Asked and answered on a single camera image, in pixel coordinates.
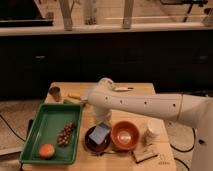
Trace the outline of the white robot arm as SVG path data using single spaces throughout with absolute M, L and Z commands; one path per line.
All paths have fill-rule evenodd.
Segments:
M 82 98 L 94 108 L 97 118 L 119 110 L 195 128 L 190 171 L 213 171 L 213 97 L 187 94 L 128 94 L 115 91 L 109 78 L 102 78 Z

